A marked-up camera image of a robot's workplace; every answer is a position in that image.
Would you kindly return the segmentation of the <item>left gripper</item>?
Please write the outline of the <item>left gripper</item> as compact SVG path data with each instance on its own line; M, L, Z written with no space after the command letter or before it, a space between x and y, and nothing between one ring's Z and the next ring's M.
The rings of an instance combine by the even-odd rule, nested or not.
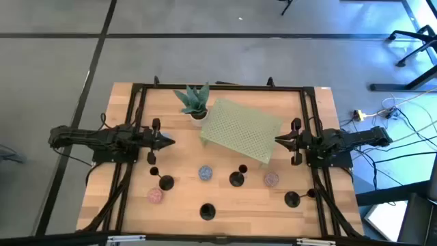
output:
M149 148L150 151L147 154L147 162L150 165L156 164L156 155L154 151L158 151L162 148L166 148L175 143L174 140L164 135L160 135L160 119L154 118L152 120L152 126L140 126L143 130L141 132L141 147Z

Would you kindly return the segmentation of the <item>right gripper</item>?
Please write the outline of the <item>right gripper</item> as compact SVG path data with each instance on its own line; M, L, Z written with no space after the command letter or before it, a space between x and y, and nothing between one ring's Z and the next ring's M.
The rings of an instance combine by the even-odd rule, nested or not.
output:
M314 137L310 131L303 130L299 133L301 126L301 119L294 118L292 121L292 131L286 135L275 137L275 141L278 144L282 145L288 151L294 151L292 165L300 165L302 163L300 150L307 151L311 160L318 158L318 138Z

